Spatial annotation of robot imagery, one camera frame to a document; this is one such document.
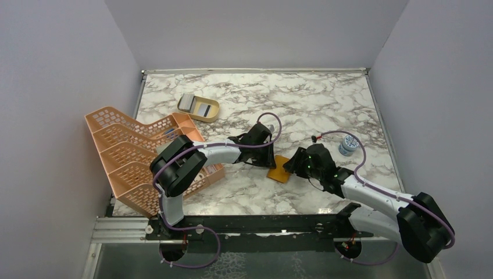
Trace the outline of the yellow leather card holder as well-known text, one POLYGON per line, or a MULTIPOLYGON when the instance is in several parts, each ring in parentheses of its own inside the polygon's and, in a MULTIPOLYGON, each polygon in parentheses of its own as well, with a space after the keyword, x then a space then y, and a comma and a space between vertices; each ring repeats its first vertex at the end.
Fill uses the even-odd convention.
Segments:
POLYGON ((285 184, 288 182, 291 173, 285 171, 283 165, 289 161, 289 158, 286 158, 281 155, 274 156, 274 162, 276 163, 276 167, 274 169, 270 169, 267 172, 266 177, 276 181, 278 183, 285 184))

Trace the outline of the stack of grey cards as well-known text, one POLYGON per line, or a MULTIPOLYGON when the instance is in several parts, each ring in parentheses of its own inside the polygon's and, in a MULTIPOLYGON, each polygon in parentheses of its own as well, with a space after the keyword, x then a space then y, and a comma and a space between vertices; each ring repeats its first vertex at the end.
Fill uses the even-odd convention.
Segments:
POLYGON ((181 112, 192 113, 195 109, 196 96, 194 94, 183 94, 177 108, 181 112))

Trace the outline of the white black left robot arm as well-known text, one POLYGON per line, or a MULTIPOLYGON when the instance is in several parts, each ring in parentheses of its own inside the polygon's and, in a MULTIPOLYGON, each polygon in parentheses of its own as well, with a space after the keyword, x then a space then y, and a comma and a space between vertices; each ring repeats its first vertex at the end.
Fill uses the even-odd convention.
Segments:
POLYGON ((152 185, 158 192, 160 230, 168 238, 177 238, 182 231, 183 196, 199 172, 214 164, 245 163, 273 169, 273 144, 278 135, 262 123, 248 132, 222 141, 193 141, 186 135, 175 138, 152 161, 149 169, 152 185))

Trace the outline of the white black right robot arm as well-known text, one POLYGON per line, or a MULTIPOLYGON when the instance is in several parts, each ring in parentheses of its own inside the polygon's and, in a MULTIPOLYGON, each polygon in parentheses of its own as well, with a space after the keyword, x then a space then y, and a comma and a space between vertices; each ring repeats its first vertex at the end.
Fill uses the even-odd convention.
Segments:
POLYGON ((335 228, 342 236, 356 231, 373 233, 396 242, 423 263, 430 263, 455 243, 455 232, 432 196, 372 184, 356 171, 337 166, 322 144, 298 148, 283 169, 318 181, 330 194, 359 202, 352 212, 336 219, 335 228))

